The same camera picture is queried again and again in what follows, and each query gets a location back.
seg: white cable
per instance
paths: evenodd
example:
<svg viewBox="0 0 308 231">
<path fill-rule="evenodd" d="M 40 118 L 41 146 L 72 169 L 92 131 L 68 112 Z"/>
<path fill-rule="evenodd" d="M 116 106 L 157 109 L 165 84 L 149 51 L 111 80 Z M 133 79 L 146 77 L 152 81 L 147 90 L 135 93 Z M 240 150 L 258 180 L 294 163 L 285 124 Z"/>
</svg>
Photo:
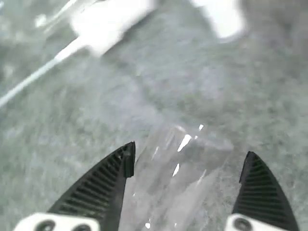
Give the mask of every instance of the white cable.
<svg viewBox="0 0 308 231">
<path fill-rule="evenodd" d="M 37 71 L 33 72 L 22 82 L 20 82 L 13 89 L 8 91 L 5 95 L 0 98 L 0 108 L 2 108 L 8 101 L 20 93 L 23 89 L 29 86 L 31 83 L 42 77 L 45 73 L 51 70 L 58 63 L 68 58 L 71 54 L 77 52 L 84 47 L 82 39 L 79 37 L 62 49 L 52 60 L 48 61 L 44 66 L 40 67 Z"/>
</svg>

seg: screw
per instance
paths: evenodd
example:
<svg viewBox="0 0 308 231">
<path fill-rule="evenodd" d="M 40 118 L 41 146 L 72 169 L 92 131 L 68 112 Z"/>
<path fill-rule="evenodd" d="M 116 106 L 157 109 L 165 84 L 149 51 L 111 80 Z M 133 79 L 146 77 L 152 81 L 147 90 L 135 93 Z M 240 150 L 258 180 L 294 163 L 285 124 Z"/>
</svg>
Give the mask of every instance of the screw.
<svg viewBox="0 0 308 231">
<path fill-rule="evenodd" d="M 38 224 L 35 231 L 52 231 L 56 223 L 53 220 L 45 220 Z"/>
<path fill-rule="evenodd" d="M 252 226 L 250 224 L 250 222 L 246 219 L 243 218 L 237 218 L 234 221 L 234 227 L 237 228 L 240 231 L 251 231 L 252 230 Z"/>
<path fill-rule="evenodd" d="M 91 231 L 91 228 L 89 225 L 78 225 L 73 231 Z"/>
</svg>

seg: white charger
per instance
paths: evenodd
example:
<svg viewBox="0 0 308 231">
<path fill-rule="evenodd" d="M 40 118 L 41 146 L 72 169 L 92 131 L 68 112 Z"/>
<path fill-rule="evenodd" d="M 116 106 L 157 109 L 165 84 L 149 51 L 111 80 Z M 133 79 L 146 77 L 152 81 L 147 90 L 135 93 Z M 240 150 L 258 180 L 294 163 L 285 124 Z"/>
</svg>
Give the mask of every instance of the white charger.
<svg viewBox="0 0 308 231">
<path fill-rule="evenodd" d="M 190 0 L 201 11 L 221 42 L 240 37 L 247 28 L 240 0 Z"/>
<path fill-rule="evenodd" d="M 103 0 L 72 15 L 70 25 L 78 38 L 2 96 L 0 108 L 32 82 L 78 50 L 89 47 L 94 55 L 103 55 L 123 38 L 128 29 L 155 9 L 156 0 Z"/>
</svg>

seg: gray carpet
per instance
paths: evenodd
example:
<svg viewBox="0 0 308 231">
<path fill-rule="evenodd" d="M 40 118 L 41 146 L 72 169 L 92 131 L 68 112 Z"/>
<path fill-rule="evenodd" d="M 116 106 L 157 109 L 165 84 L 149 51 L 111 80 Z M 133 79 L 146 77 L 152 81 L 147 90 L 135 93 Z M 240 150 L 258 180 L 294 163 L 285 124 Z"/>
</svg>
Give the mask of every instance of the gray carpet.
<svg viewBox="0 0 308 231">
<path fill-rule="evenodd" d="M 190 230 L 223 230 L 252 150 L 308 231 L 308 7 L 296 0 L 244 5 L 250 33 L 219 45 L 186 0 L 161 1 L 104 57 L 81 51 L 1 108 L 2 230 L 45 211 L 115 148 L 131 140 L 140 148 L 166 119 L 200 121 L 235 147 Z M 62 28 L 45 42 L 3 41 L 1 94 L 72 38 Z"/>
</svg>

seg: clear plastic bottle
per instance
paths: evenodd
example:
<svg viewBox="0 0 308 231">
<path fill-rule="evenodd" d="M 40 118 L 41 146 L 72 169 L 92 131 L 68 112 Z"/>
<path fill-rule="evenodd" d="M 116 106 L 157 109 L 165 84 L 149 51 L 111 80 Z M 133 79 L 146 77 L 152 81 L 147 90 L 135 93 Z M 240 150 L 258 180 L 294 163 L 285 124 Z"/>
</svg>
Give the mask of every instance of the clear plastic bottle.
<svg viewBox="0 0 308 231">
<path fill-rule="evenodd" d="M 156 127 L 127 182 L 119 230 L 185 230 L 232 147 L 203 125 Z"/>
</svg>

